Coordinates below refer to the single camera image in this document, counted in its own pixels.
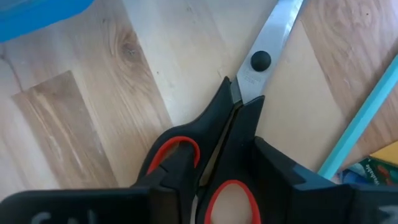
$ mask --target black screw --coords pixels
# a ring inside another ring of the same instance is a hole
[[[257,51],[251,57],[250,64],[255,71],[263,72],[271,65],[271,56],[263,50]]]

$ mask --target blue plastic container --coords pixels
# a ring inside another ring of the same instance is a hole
[[[85,10],[93,0],[0,0],[0,42]]]

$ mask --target wooden floor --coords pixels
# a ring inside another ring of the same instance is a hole
[[[134,183],[156,137],[235,76],[275,2],[96,0],[0,44],[0,198]],[[397,53],[395,0],[308,0],[257,135],[317,170]],[[346,165],[396,140],[397,88]]]

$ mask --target light blue pencil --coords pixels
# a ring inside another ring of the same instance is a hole
[[[371,94],[356,113],[336,146],[321,166],[318,174],[331,179],[340,168],[356,141],[361,137],[374,115],[398,81],[398,56],[396,56],[380,78]]]

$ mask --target metal blade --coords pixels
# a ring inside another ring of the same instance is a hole
[[[304,0],[279,0],[272,10],[236,75],[243,103],[262,95],[303,2]],[[253,57],[256,52],[261,52],[261,54]]]

